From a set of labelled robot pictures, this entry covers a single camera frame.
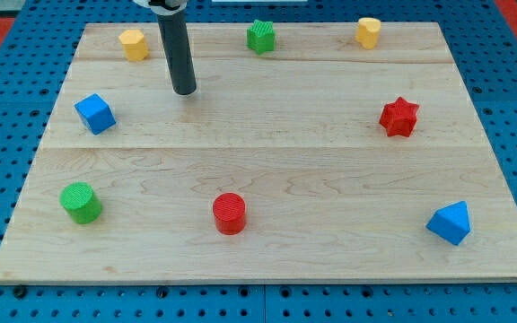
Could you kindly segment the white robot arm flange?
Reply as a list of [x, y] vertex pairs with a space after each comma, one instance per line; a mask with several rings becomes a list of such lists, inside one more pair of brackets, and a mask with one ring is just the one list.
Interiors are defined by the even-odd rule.
[[133, 0], [133, 2], [150, 9], [157, 15], [170, 16], [183, 11], [188, 0]]

